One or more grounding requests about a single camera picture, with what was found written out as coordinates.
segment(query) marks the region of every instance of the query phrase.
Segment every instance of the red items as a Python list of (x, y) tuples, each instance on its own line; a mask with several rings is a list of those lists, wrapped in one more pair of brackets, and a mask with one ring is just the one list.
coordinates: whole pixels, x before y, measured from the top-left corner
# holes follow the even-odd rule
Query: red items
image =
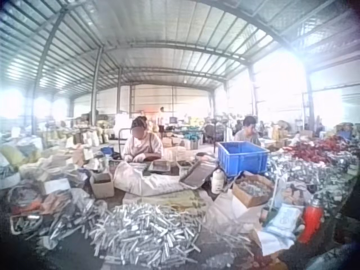
[(320, 201), (318, 199), (314, 199), (312, 203), (306, 207), (303, 216), (305, 221), (305, 230), (298, 239), (300, 243), (308, 243), (313, 234), (319, 229), (322, 213), (323, 209), (320, 206)]
[(331, 160), (328, 158), (326, 152), (340, 152), (347, 150), (348, 145), (338, 137), (331, 137), (316, 141), (314, 145), (309, 143), (300, 143), (293, 147), (284, 147), (284, 150), (290, 151), (292, 156), (300, 158), (305, 161), (312, 161), (315, 163), (324, 162), (329, 163)]

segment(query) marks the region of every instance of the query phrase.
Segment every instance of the lid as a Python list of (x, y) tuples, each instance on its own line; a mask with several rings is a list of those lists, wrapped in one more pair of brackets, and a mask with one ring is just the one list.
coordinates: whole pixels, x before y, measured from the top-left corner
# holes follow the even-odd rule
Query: lid
[(320, 207), (320, 206), (321, 206), (321, 202), (320, 202), (319, 199), (312, 199), (310, 205), (311, 205), (311, 206), (314, 206), (314, 207)]

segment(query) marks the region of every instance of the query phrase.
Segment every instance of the corrugated metal roof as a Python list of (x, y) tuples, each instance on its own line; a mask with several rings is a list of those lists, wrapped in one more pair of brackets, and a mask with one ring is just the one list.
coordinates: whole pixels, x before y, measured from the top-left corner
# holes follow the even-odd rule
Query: corrugated metal roof
[(307, 64), (358, 50), (359, 23), (341, 0), (12, 0), (0, 13), (2, 83), (34, 83), (55, 21), (39, 91), (154, 82), (212, 90), (281, 46)]

